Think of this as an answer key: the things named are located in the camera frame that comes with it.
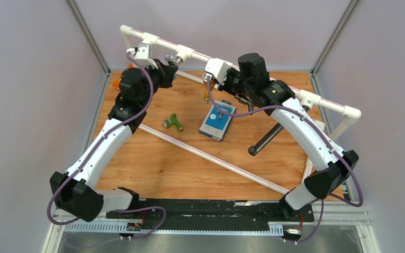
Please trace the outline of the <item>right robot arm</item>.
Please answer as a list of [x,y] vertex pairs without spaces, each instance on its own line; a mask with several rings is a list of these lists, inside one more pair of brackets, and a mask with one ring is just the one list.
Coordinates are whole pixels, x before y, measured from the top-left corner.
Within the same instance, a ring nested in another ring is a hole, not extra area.
[[328,197],[349,176],[359,160],[354,150],[344,151],[307,114],[293,90],[281,80],[271,80],[265,60],[258,53],[238,58],[239,68],[221,59],[210,59],[205,67],[207,82],[253,108],[249,114],[264,111],[286,129],[311,160],[314,173],[283,198],[280,214],[294,220],[301,208]]

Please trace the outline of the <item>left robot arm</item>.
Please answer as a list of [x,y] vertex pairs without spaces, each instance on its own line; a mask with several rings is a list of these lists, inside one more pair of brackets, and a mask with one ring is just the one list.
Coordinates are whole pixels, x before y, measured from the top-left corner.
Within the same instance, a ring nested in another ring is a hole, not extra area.
[[73,215],[75,220],[93,221],[101,212],[120,210],[127,218],[140,212],[139,202],[133,200],[138,194],[127,188],[96,191],[99,178],[115,153],[138,129],[159,88],[170,88],[178,71],[173,63],[163,64],[154,60],[156,66],[131,67],[122,72],[119,93],[105,124],[83,155],[64,173],[55,172],[50,178],[53,193],[47,214],[51,223],[52,205]]

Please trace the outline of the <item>green plastic faucet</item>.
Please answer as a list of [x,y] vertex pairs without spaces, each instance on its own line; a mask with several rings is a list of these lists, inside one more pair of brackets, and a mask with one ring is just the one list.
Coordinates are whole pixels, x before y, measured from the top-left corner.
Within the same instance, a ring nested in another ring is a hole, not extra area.
[[177,115],[175,113],[173,113],[169,119],[166,119],[162,122],[162,125],[164,128],[168,129],[170,127],[172,127],[173,125],[177,127],[178,131],[182,131],[183,127],[180,124],[180,122],[177,119]]

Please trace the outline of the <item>chrome metal faucet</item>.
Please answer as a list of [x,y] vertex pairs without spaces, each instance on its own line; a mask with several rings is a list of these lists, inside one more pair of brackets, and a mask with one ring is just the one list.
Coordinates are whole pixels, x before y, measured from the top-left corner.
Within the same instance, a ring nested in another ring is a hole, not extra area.
[[180,56],[173,56],[173,54],[171,54],[171,53],[166,54],[164,56],[164,60],[170,66],[179,66],[183,62],[183,60]]

